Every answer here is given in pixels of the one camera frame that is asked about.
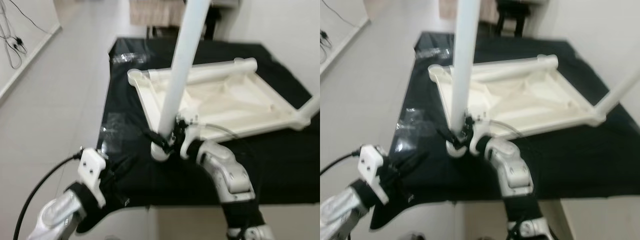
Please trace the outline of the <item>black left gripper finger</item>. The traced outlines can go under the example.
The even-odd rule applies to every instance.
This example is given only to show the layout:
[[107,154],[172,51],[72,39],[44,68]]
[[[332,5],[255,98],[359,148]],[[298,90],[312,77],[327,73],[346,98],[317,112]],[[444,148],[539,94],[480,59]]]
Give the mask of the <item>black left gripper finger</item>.
[[416,152],[410,156],[402,158],[401,160],[401,176],[406,177],[414,172],[427,158],[429,158],[429,152]]
[[110,163],[110,171],[113,173],[124,173],[130,168],[131,154],[119,156]]
[[425,151],[416,152],[405,158],[401,158],[397,162],[396,169],[398,170],[413,170],[418,167],[426,157]]
[[118,176],[123,176],[128,173],[133,165],[135,165],[135,162],[135,155],[126,155],[125,157],[121,158],[121,160],[118,162]]

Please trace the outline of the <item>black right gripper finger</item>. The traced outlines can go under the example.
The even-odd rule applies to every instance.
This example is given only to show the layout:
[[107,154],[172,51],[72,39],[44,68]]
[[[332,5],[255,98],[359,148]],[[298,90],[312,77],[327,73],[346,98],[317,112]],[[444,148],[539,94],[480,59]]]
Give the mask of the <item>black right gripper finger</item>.
[[450,142],[450,143],[460,142],[458,137],[454,133],[452,133],[450,129],[446,127],[438,128],[438,135],[442,137],[446,142]]
[[167,146],[167,144],[169,144],[162,135],[154,132],[153,130],[143,130],[142,135],[148,138],[156,146]]

